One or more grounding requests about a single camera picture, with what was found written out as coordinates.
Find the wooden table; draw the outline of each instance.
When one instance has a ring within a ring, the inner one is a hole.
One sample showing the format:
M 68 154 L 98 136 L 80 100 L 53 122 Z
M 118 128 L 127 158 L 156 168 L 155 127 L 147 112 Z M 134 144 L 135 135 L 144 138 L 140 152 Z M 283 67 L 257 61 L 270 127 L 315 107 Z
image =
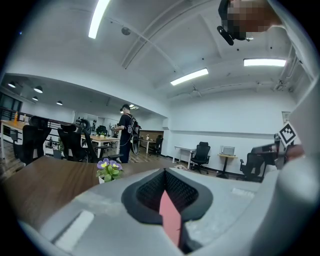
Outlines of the wooden table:
M 228 159 L 235 159 L 238 158 L 235 155 L 228 155 L 228 154 L 218 154 L 219 157 L 225 158 L 224 160 L 224 166 L 223 166 L 223 171 L 221 174 L 218 174 L 217 177 L 218 178 L 223 178 L 223 179 L 229 179 L 228 175 L 226 174 L 226 168 L 227 168 L 227 163 L 228 163 Z
M 181 151 L 182 151 L 182 150 L 189 151 L 188 169 L 190 169 L 190 162 L 191 162 L 192 152 L 196 151 L 197 149 L 196 149 L 196 148 L 188 148 L 188 147 L 184 147 L 184 146 L 174 146 L 174 150 L 177 151 L 177 149 L 180 150 L 179 162 L 181 161 Z M 174 155 L 173 158 L 172 158 L 172 163 L 178 163 L 178 162 L 175 162 L 175 155 Z
M 2 152 L 2 159 L 5 159 L 5 147 L 4 147 L 4 126 L 9 127 L 13 130 L 16 130 L 18 132 L 22 133 L 22 129 L 25 125 L 28 123 L 17 121 L 15 123 L 14 120 L 1 120 L 1 152 Z
M 122 177 L 174 165 L 154 162 L 124 163 Z M 17 217 L 39 230 L 60 208 L 84 191 L 99 184 L 96 163 L 73 162 L 43 156 L 3 183 Z
M 140 139 L 140 140 L 139 140 L 139 143 L 140 143 L 140 141 L 146 142 L 146 154 L 148 154 L 149 143 L 156 143 L 155 141 L 146 140 L 146 139 Z
M 97 142 L 98 143 L 98 147 L 101 147 L 103 143 L 107 143 L 107 142 L 117 142 L 116 144 L 116 155 L 119 154 L 120 151 L 120 139 L 119 138 L 110 138 L 110 137 L 100 137 L 100 136 L 94 136 L 91 135 L 90 136 L 91 140 L 93 142 Z M 86 137 L 84 135 L 81 135 L 81 144 L 82 144 L 82 140 L 85 140 Z M 98 148 L 98 158 L 100 157 L 100 152 L 101 152 L 101 148 Z

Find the pink object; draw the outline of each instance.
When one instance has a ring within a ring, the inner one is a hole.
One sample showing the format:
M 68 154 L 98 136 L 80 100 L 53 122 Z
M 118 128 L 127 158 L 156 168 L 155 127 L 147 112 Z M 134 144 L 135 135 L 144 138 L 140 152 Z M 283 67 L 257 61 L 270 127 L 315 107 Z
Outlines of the pink object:
M 161 198 L 159 213 L 163 218 L 163 228 L 165 233 L 169 236 L 172 242 L 176 246 L 178 246 L 181 227 L 181 216 L 170 200 L 166 191 L 164 191 Z

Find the orange bottle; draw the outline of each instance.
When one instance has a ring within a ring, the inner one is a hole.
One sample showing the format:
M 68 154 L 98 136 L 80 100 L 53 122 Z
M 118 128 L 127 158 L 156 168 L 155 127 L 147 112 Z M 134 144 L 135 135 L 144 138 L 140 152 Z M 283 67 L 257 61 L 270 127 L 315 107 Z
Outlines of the orange bottle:
M 15 115 L 14 115 L 14 124 L 15 125 L 17 124 L 17 121 L 18 121 L 18 111 L 15 112 Z

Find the backpack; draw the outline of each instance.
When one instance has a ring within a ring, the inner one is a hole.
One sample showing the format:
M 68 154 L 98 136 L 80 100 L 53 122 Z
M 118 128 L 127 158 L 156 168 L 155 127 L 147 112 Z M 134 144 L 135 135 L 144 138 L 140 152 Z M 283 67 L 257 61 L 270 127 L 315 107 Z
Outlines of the backpack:
M 138 124 L 137 120 L 134 118 L 133 115 L 125 114 L 131 118 L 129 125 L 126 131 L 130 134 L 130 143 L 131 143 L 131 150 L 133 153 L 138 154 L 139 152 L 139 136 L 140 136 L 140 125 Z

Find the purple flower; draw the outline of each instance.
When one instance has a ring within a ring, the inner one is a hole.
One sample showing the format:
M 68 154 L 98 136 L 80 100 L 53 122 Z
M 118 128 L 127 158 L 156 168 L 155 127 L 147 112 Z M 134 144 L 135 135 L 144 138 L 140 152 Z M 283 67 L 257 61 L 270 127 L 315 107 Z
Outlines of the purple flower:
M 105 168 L 105 167 L 108 166 L 108 165 L 109 165 L 109 159 L 108 159 L 108 158 L 105 158 L 105 159 L 103 159 L 103 161 L 99 161 L 96 166 L 97 166 L 99 169 L 103 169 L 103 168 Z
M 122 170 L 121 164 L 117 163 L 117 162 L 114 161 L 114 160 L 111 160 L 109 164 L 110 164 L 113 168 L 114 168 L 114 167 L 117 167 L 118 170 Z

